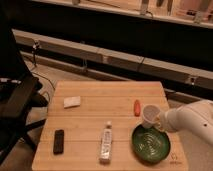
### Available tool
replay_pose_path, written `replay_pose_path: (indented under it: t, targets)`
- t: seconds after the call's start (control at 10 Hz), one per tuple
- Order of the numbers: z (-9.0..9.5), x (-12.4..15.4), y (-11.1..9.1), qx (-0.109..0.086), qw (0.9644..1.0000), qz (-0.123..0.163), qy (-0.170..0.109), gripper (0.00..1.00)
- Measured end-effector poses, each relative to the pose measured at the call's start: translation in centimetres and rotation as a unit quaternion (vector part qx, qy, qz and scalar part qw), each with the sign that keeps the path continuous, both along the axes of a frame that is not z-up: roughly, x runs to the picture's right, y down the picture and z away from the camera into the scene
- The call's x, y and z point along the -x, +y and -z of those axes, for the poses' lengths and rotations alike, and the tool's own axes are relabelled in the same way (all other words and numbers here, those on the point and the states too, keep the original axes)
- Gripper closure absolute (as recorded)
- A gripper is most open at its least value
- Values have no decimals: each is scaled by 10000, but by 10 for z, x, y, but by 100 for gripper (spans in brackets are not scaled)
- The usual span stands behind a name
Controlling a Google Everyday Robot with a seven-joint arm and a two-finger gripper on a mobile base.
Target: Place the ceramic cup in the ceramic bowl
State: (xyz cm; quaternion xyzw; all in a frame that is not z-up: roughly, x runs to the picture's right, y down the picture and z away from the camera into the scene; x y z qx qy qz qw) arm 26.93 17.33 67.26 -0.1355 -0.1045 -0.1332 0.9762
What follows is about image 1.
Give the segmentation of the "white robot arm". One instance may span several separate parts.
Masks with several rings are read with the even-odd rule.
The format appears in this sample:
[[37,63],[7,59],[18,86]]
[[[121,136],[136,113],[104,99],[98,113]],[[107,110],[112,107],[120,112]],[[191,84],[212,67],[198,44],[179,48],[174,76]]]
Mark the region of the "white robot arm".
[[213,146],[213,101],[200,100],[161,112],[156,127],[170,133],[187,130]]

